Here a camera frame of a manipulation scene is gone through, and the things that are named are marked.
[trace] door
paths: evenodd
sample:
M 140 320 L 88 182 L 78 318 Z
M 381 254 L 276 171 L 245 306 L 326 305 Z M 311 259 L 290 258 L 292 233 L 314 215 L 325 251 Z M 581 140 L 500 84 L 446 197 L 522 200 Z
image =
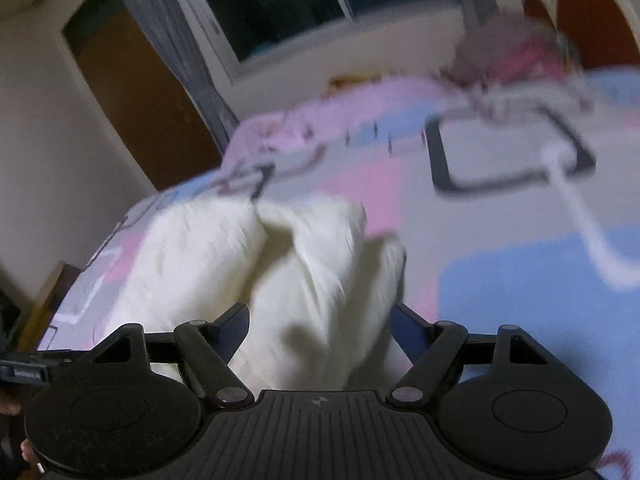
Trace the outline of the door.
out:
M 102 110 L 156 189 L 220 164 L 184 88 L 121 0 L 86 0 L 64 34 Z

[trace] ribbed black surface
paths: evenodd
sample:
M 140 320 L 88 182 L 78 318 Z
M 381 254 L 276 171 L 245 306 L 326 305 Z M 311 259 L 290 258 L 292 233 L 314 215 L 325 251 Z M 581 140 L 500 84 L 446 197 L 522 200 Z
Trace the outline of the ribbed black surface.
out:
M 580 477 L 597 478 L 586 474 Z M 47 474 L 45 478 L 64 479 L 55 474 Z M 373 392 L 265 392 L 261 402 L 251 409 L 213 417 L 194 447 L 164 469 L 137 478 L 489 480 L 494 477 L 453 456 L 422 415 L 386 408 Z

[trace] bed sheet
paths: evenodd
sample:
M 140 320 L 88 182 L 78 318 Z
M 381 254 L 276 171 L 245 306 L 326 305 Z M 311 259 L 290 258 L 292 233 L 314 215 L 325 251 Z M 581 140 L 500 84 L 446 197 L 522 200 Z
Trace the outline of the bed sheet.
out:
M 407 305 L 470 332 L 522 326 L 609 404 L 601 473 L 640 479 L 638 160 L 638 110 L 579 84 L 409 107 L 328 145 L 207 173 L 141 202 L 91 259 L 41 348 L 97 343 L 149 222 L 172 203 L 347 196 L 366 208 L 369 237 L 392 231 L 405 246 Z M 399 376 L 405 364 L 387 366 Z

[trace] white cloth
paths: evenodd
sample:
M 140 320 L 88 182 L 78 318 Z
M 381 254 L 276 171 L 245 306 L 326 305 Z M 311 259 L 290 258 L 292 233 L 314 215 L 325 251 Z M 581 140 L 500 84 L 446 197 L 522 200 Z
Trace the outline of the white cloth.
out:
M 127 322 L 170 332 L 244 301 L 249 333 L 229 365 L 254 394 L 341 389 L 378 338 L 404 264 L 395 238 L 365 241 L 365 224 L 361 206 L 335 198 L 178 204 L 150 227 L 103 336 Z

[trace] window sill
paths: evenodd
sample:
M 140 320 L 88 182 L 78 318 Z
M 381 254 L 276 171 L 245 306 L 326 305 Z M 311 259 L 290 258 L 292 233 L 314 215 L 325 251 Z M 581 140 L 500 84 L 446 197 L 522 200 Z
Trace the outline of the window sill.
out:
M 417 14 L 451 7 L 459 8 L 460 0 L 417 0 L 406 4 L 372 10 L 352 20 L 343 18 L 322 25 L 321 27 L 316 27 L 295 38 L 283 41 L 269 52 L 251 57 L 242 63 L 236 62 L 234 63 L 235 66 L 228 66 L 224 62 L 223 66 L 229 80 L 235 83 L 245 77 L 272 68 L 304 50 L 329 43 L 345 34 L 354 34 L 356 32 L 380 28 L 388 23 L 404 20 Z

